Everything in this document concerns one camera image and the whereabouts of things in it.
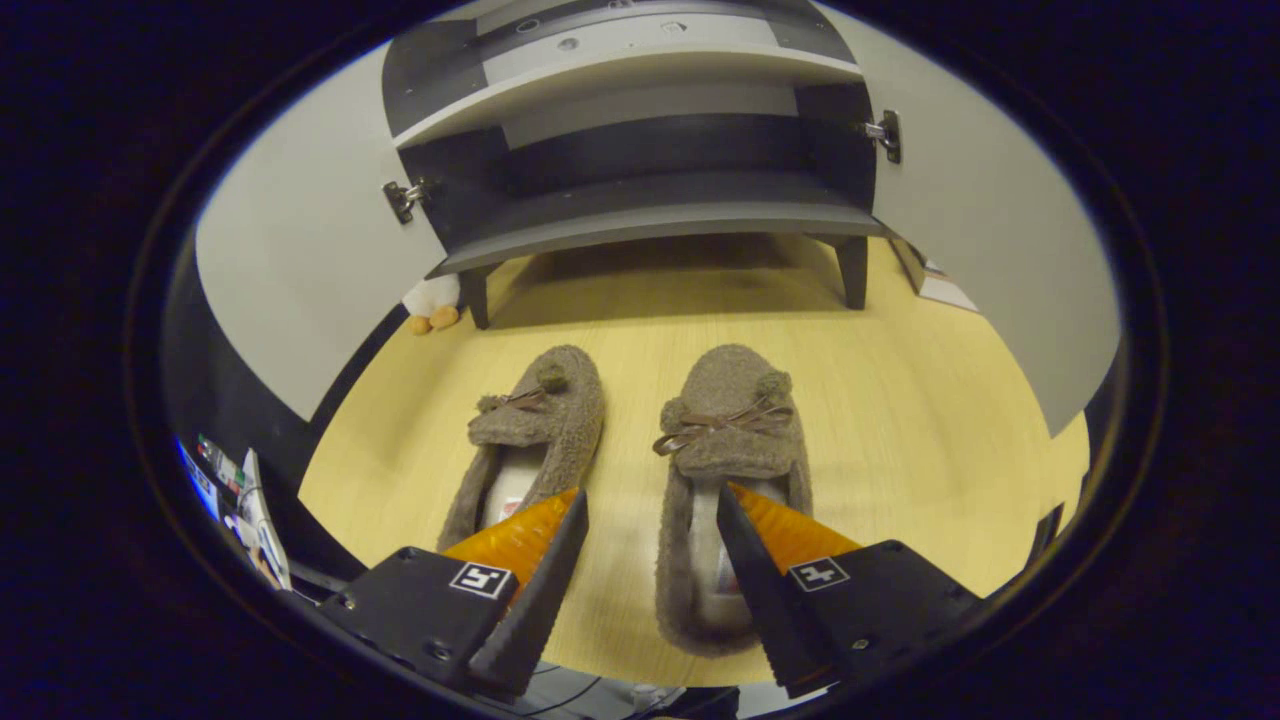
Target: pom pom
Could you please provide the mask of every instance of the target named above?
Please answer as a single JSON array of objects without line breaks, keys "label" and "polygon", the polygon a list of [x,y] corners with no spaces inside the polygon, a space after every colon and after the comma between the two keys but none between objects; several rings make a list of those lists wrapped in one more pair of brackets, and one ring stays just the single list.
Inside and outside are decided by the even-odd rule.
[{"label": "pom pom", "polygon": [[782,405],[791,392],[791,374],[781,370],[769,370],[755,382],[756,397],[763,397],[773,405]]},{"label": "pom pom", "polygon": [[538,369],[538,384],[547,392],[564,392],[568,387],[568,377],[559,363],[548,363]]},{"label": "pom pom", "polygon": [[666,405],[662,406],[662,416],[659,419],[659,425],[664,433],[678,433],[685,429],[685,424],[680,421],[680,416],[689,413],[689,406],[681,398],[668,400]]}]

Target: stuffed toy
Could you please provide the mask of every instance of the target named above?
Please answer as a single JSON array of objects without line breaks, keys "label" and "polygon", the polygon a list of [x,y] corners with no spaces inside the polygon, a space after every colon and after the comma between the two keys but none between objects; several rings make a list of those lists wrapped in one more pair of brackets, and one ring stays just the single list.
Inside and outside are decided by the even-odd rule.
[{"label": "stuffed toy", "polygon": [[417,281],[417,284],[401,300],[401,305],[408,310],[408,331],[413,334],[426,334],[433,329],[457,323],[460,295],[458,275]]}]

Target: cabinet door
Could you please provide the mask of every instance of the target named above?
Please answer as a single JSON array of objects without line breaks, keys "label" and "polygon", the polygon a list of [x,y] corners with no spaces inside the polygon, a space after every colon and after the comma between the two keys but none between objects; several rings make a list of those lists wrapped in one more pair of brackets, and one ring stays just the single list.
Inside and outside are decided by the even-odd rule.
[{"label": "cabinet door", "polygon": [[1120,319],[1102,238],[1050,156],[1000,108],[902,42],[818,5],[863,70],[900,164],[877,150],[872,214],[936,260],[991,322],[1050,434],[1084,409]]},{"label": "cabinet door", "polygon": [[196,229],[196,265],[232,346],[310,419],[360,345],[444,260],[420,208],[401,224],[383,184],[408,178],[383,110],[387,45],[284,111],[239,156]]}]

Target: slipper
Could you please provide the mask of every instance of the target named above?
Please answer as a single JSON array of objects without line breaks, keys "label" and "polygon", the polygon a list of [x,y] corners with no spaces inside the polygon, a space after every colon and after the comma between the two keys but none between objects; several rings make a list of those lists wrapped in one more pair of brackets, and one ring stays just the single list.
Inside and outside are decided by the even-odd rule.
[{"label": "slipper", "polygon": [[511,395],[485,396],[467,425],[479,447],[436,541],[443,552],[472,534],[579,487],[604,424],[595,364],[581,348],[538,356]]},{"label": "slipper", "polygon": [[751,612],[716,527],[719,488],[735,482],[812,514],[804,433],[791,375],[741,345],[703,355],[680,397],[662,409],[671,456],[658,536],[658,628],[671,644],[703,657],[753,647]]}]

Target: brown ribbon bow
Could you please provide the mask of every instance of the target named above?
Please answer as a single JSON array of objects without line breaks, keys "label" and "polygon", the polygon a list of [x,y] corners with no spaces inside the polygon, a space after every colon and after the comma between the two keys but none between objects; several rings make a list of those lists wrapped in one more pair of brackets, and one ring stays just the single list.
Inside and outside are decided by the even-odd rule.
[{"label": "brown ribbon bow", "polygon": [[516,410],[532,410],[547,400],[547,389],[543,386],[535,386],[534,389],[527,389],[520,395],[499,395],[497,398],[498,405],[494,407],[511,406]]},{"label": "brown ribbon bow", "polygon": [[686,445],[709,436],[716,430],[737,428],[740,430],[759,432],[781,428],[791,421],[791,415],[795,414],[795,410],[781,405],[768,405],[765,400],[767,398],[762,397],[746,410],[740,410],[727,416],[685,413],[680,416],[680,421],[684,423],[686,428],[658,438],[657,442],[653,443],[653,451],[658,455],[671,455]]}]

